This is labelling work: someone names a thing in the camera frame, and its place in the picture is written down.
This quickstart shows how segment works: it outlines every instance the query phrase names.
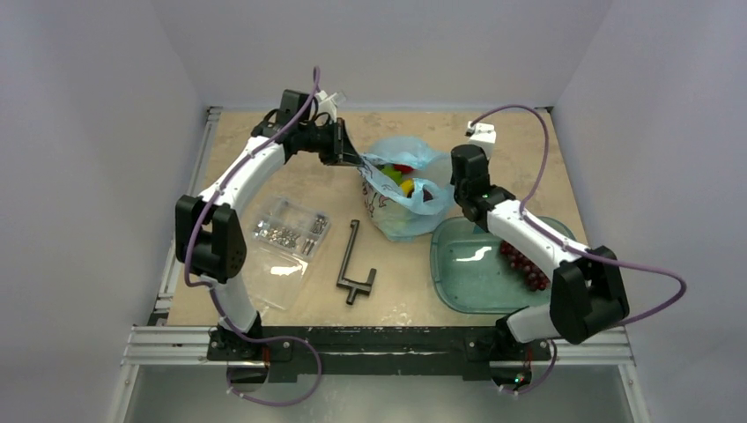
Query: wooden table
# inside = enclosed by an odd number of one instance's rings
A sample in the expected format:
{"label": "wooden table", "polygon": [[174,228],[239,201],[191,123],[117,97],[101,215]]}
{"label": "wooden table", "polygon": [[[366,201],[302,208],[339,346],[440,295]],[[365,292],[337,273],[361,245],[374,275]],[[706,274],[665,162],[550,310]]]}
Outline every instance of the wooden table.
{"label": "wooden table", "polygon": [[[223,113],[203,184],[214,182],[244,148],[249,132],[264,113]],[[412,135],[423,138],[431,147],[448,152],[464,144],[467,121],[479,113],[342,113],[352,142],[359,152],[383,137]],[[551,130],[550,156],[544,179],[529,209],[539,216],[551,216],[571,228],[585,242],[566,166],[558,148],[552,122],[544,114]],[[542,130],[529,113],[494,115],[485,122],[496,125],[496,147],[490,164],[492,182],[520,197],[529,192],[542,158]],[[295,303],[287,310],[270,308],[262,301],[255,306],[267,325],[329,326],[455,326],[490,325],[494,315],[465,315],[448,308],[435,292],[430,276],[431,235],[413,242],[392,242],[368,218],[360,192],[359,173],[345,167],[325,167],[315,154],[300,153],[272,176],[255,201],[241,217],[245,238],[253,226],[258,207],[268,196],[280,195],[331,217],[327,238],[308,266],[303,286]],[[450,216],[459,216],[455,207]],[[368,269],[378,274],[369,297],[358,296],[355,305],[345,304],[346,289],[336,287],[337,273],[350,235],[351,219],[359,219],[360,229],[348,278],[365,280]],[[245,280],[252,269],[243,269]],[[168,317],[169,325],[210,326],[217,313],[203,288],[187,288],[181,277]]]}

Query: metal frame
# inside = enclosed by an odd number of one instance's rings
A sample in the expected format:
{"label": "metal frame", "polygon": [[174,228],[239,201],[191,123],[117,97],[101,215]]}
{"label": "metal frame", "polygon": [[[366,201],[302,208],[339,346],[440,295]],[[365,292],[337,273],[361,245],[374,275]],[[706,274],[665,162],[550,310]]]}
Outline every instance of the metal frame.
{"label": "metal frame", "polygon": [[[208,109],[203,141],[189,181],[188,191],[191,194],[197,193],[204,178],[222,111],[223,108]],[[156,299],[155,313],[168,313],[171,308],[180,269],[181,263],[176,260],[172,241]],[[133,327],[122,357],[122,367],[106,421],[122,423],[126,418],[141,366],[265,366],[262,361],[208,361],[205,356],[210,340],[209,329],[207,326]],[[633,421],[650,423],[625,328],[606,330],[583,345],[571,345],[564,340],[556,341],[556,344],[558,366],[617,366]],[[517,365],[521,363],[491,362],[491,367]]]}

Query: gray wall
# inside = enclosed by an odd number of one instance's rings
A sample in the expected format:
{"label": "gray wall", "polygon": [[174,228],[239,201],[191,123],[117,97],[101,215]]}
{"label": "gray wall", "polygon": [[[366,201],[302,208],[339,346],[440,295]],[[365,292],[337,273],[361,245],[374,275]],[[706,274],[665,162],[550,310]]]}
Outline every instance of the gray wall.
{"label": "gray wall", "polygon": [[147,0],[0,4],[2,421],[99,422],[203,110]]}
{"label": "gray wall", "polygon": [[274,107],[322,67],[347,107],[554,104],[611,0],[153,0],[209,104]]}
{"label": "gray wall", "polygon": [[[588,238],[690,281],[629,329],[655,421],[743,421],[742,0],[616,1],[554,112]],[[634,310],[676,282],[626,272]]]}

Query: blue plastic bag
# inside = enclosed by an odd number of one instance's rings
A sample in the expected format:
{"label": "blue plastic bag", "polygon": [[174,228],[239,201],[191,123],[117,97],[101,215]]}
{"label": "blue plastic bag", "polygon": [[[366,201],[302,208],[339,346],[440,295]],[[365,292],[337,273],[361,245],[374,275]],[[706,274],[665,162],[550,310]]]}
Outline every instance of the blue plastic bag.
{"label": "blue plastic bag", "polygon": [[[359,172],[368,215],[391,241],[411,241],[417,235],[432,232],[455,204],[450,156],[435,151],[422,139],[384,138],[361,156],[364,166]],[[416,169],[407,175],[415,182],[410,198],[377,168],[387,164]],[[426,201],[424,190],[433,199]]]}

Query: black tool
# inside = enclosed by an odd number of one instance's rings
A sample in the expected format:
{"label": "black tool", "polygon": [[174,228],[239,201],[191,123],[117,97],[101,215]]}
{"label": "black tool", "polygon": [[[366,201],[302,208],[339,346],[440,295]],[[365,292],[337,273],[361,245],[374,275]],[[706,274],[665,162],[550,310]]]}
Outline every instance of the black tool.
{"label": "black tool", "polygon": [[355,301],[355,296],[359,293],[368,295],[371,293],[371,288],[374,286],[374,278],[376,278],[376,269],[371,269],[368,272],[368,280],[366,282],[356,282],[345,277],[345,271],[348,268],[348,262],[350,262],[350,254],[352,252],[352,246],[355,244],[355,236],[358,234],[358,226],[360,220],[351,220],[351,238],[348,240],[348,246],[345,249],[345,257],[343,257],[343,265],[340,267],[340,276],[337,277],[337,286],[340,288],[348,288],[348,298],[345,302],[349,305]]}

